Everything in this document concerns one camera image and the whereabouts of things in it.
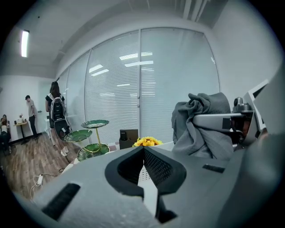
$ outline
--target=black box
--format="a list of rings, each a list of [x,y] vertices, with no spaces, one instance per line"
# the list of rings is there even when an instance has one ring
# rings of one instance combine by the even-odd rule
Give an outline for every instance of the black box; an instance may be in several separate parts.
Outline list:
[[[120,130],[120,135],[121,131],[126,132],[127,140],[119,139],[120,150],[132,147],[138,140],[138,129]]]

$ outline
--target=window blinds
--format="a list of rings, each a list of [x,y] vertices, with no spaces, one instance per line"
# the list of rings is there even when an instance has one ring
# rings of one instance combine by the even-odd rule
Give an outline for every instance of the window blinds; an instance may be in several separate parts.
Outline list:
[[[89,52],[77,59],[69,68],[66,85],[66,118],[72,131],[84,129],[81,124],[85,122],[84,112],[84,82]]]
[[[58,79],[58,86],[59,86],[59,91],[62,94],[62,96],[66,99],[66,82],[67,82],[67,74],[68,74],[68,69],[67,68],[59,77]]]
[[[176,103],[220,91],[215,60],[204,35],[184,29],[142,30],[141,52],[141,137],[170,142]]]
[[[102,143],[119,141],[121,129],[138,128],[138,32],[123,34],[91,50],[85,81],[86,120],[105,119]],[[92,143],[97,143],[95,134]]]

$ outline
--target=white sneaker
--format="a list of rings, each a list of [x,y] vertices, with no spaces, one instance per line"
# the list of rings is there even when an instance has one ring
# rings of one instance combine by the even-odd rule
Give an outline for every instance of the white sneaker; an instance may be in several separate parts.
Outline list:
[[[61,155],[64,156],[64,157],[67,156],[67,154],[64,151],[61,151]]]
[[[63,151],[64,151],[65,153],[68,153],[68,152],[69,152],[69,150],[68,150],[67,147],[64,147],[64,148],[63,148]]]

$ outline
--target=green tray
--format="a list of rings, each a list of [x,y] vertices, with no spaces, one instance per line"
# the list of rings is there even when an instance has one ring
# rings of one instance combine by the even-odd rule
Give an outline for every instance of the green tray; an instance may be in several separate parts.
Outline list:
[[[98,120],[87,121],[81,124],[81,126],[84,128],[99,128],[99,127],[107,125],[108,123],[109,123],[108,120],[98,119]]]
[[[70,143],[75,143],[87,139],[92,134],[90,130],[77,130],[70,132],[67,136],[64,137],[64,140]]]
[[[86,147],[90,151],[97,151],[99,149],[99,144],[98,143],[94,143],[94,144],[87,145]],[[101,143],[101,149],[98,150],[97,152],[88,152],[88,151],[85,150],[86,147],[80,149],[78,151],[78,153],[77,153],[77,159],[80,162],[83,161],[83,160],[86,160],[88,158],[104,155],[105,153],[110,151],[108,145],[103,144],[103,143]]]

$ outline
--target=yellow flowers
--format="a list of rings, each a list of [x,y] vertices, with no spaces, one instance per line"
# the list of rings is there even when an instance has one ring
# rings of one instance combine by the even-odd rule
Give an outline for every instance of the yellow flowers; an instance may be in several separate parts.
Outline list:
[[[143,137],[143,138],[138,138],[137,142],[133,145],[133,147],[156,146],[160,144],[162,144],[162,142],[153,137]]]

